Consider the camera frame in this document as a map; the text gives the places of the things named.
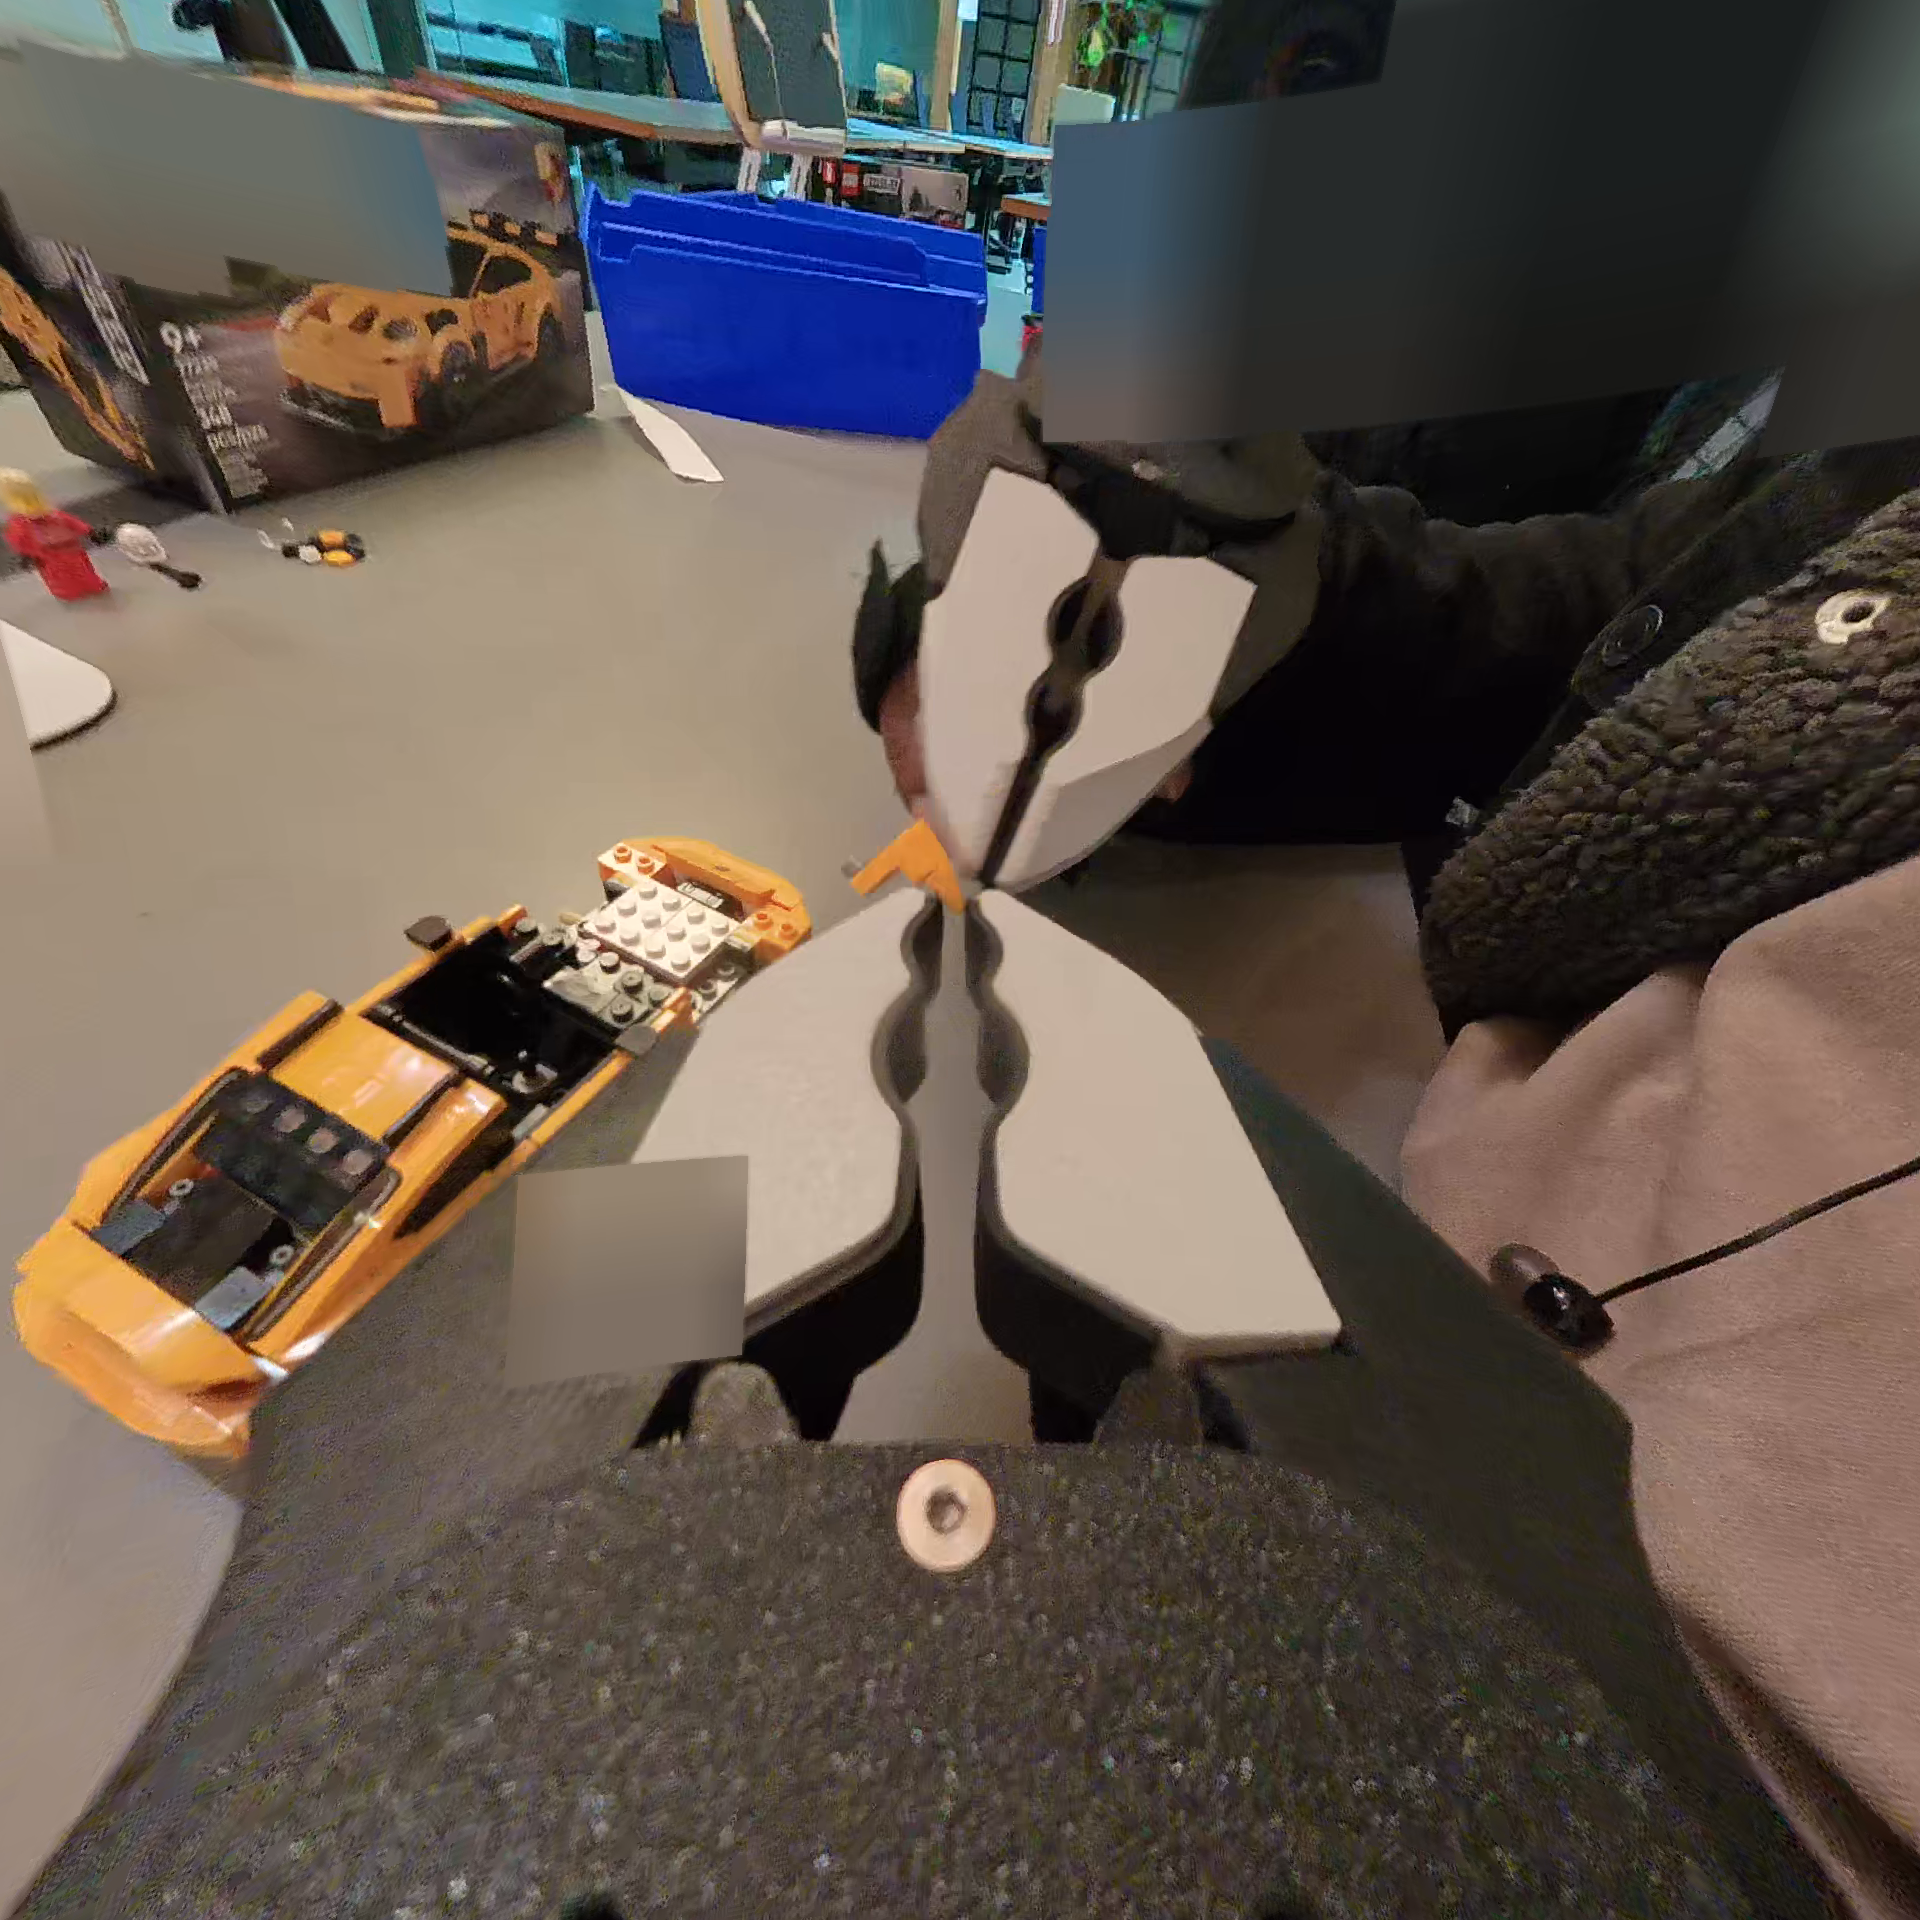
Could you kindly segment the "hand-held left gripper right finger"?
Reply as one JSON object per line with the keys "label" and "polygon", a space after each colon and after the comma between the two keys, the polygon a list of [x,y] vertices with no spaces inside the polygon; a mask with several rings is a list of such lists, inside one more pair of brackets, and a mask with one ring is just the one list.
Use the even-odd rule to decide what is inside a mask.
{"label": "hand-held left gripper right finger", "polygon": [[1341,1315],[1193,1021],[1007,892],[967,920],[975,1302],[1018,1366],[1331,1350]]}

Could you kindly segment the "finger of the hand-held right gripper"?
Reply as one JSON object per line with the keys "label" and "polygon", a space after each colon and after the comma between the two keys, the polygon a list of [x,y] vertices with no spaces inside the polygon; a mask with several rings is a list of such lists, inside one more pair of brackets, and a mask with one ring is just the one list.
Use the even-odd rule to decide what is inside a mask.
{"label": "finger of the hand-held right gripper", "polygon": [[1022,892],[1124,828],[1212,730],[1254,585],[1209,558],[1141,558],[1116,586],[1116,648],[1073,697],[991,885]]}
{"label": "finger of the hand-held right gripper", "polygon": [[992,470],[924,613],[918,683],[926,819],[980,886],[1035,886],[1049,763],[1112,660],[1126,565],[1038,479]]}

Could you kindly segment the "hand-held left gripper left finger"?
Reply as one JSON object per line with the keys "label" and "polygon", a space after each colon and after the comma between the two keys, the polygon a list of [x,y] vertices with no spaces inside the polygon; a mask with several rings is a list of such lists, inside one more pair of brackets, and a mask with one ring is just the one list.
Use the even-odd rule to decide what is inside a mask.
{"label": "hand-held left gripper left finger", "polygon": [[906,1237],[924,1072],[924,892],[900,889],[816,934],[700,1029],[637,1143],[637,1166],[746,1164],[745,1326],[853,1285]]}

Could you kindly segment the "person's right forearm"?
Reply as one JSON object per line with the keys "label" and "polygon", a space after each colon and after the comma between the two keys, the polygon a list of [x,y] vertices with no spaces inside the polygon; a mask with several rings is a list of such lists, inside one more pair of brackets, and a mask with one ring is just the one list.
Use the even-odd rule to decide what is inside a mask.
{"label": "person's right forearm", "polygon": [[1512,768],[1621,588],[1610,524],[1464,524],[1332,469],[1309,496],[1311,613],[1133,837],[1186,849],[1401,845]]}

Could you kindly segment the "orange lego car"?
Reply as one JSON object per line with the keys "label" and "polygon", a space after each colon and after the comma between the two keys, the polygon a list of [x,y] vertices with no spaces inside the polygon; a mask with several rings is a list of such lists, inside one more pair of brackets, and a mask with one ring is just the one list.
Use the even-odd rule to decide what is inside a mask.
{"label": "orange lego car", "polygon": [[298,997],[95,1157],[16,1263],[24,1353],[180,1458],[243,1461],[408,1264],[812,934],[791,880],[700,838],[616,840],[597,877],[581,915],[417,920],[399,972]]}

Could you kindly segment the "small dark lego box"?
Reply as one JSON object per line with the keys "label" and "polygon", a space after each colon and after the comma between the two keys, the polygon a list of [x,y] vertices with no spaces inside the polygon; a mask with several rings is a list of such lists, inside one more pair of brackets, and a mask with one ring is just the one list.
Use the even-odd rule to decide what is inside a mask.
{"label": "small dark lego box", "polygon": [[823,205],[926,228],[967,231],[970,225],[970,180],[961,167],[894,156],[824,156],[816,176]]}

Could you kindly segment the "dark lego set box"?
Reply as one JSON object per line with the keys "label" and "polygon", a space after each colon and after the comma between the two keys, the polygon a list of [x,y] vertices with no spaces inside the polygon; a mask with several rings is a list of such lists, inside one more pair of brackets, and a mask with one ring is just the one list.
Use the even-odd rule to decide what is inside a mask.
{"label": "dark lego set box", "polygon": [[5,355],[60,447],[236,512],[584,421],[589,275],[561,133],[378,93],[417,133],[449,291],[229,265],[226,292],[111,275],[5,206]]}

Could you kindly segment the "red lego minifigure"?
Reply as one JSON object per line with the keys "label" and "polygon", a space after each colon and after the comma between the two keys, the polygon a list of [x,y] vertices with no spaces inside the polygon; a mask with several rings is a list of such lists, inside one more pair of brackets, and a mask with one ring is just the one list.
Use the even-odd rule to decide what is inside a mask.
{"label": "red lego minifigure", "polygon": [[18,469],[3,470],[3,536],[13,556],[65,607],[105,599],[112,591],[97,554],[112,545],[115,528],[60,508]]}

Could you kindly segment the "person's right hand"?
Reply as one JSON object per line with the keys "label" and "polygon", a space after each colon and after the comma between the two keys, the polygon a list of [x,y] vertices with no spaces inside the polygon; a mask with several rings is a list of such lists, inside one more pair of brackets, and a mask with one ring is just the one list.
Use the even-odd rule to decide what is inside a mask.
{"label": "person's right hand", "polygon": [[877,709],[877,735],[900,805],[914,819],[929,814],[923,691],[916,666],[902,669]]}

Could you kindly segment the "white paper scrap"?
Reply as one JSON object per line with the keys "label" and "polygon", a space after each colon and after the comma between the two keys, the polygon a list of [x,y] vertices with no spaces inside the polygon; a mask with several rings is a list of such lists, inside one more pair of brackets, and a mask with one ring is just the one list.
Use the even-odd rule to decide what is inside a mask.
{"label": "white paper scrap", "polygon": [[641,442],[677,480],[694,487],[725,485],[719,465],[679,419],[624,388],[615,388],[615,394]]}

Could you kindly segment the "blue plastic bin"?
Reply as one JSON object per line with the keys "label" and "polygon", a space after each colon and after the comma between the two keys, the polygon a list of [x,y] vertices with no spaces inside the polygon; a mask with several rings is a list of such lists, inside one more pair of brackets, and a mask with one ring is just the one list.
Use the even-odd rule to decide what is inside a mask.
{"label": "blue plastic bin", "polygon": [[714,419],[931,441],[973,393],[977,232],[757,194],[589,185],[581,232],[616,384]]}

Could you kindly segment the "potted plant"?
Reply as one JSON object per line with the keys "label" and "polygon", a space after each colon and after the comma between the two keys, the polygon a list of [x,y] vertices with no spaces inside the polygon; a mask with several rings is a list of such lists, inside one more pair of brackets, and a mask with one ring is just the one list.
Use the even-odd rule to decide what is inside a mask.
{"label": "potted plant", "polygon": [[1066,84],[1110,97],[1123,122],[1173,108],[1203,20],[1186,2],[1073,4]]}

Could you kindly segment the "wooden background desk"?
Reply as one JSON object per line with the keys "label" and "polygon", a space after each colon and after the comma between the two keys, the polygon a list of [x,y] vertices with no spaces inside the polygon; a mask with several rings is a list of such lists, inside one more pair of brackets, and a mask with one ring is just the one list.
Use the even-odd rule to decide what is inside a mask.
{"label": "wooden background desk", "polygon": [[605,90],[566,89],[536,82],[473,79],[418,69],[406,87],[436,98],[466,98],[516,113],[574,133],[680,143],[700,149],[758,146],[772,155],[923,155],[940,158],[991,158],[1012,164],[1049,167],[1052,149],[1002,140],[970,133],[936,133],[896,126],[855,116],[836,146],[765,133],[754,139],[741,133],[723,105],[682,103],[652,95],[609,95]]}

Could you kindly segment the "beige hoodie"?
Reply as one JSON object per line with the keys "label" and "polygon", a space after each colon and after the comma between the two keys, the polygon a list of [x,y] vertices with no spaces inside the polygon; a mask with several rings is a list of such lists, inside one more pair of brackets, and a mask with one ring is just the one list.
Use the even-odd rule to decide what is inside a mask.
{"label": "beige hoodie", "polygon": [[[1577,1025],[1477,1021],[1405,1199],[1485,1275],[1605,1291],[1916,1157],[1911,859]],[[1853,1916],[1916,1916],[1916,1179],[1610,1308],[1650,1576],[1716,1714]]]}

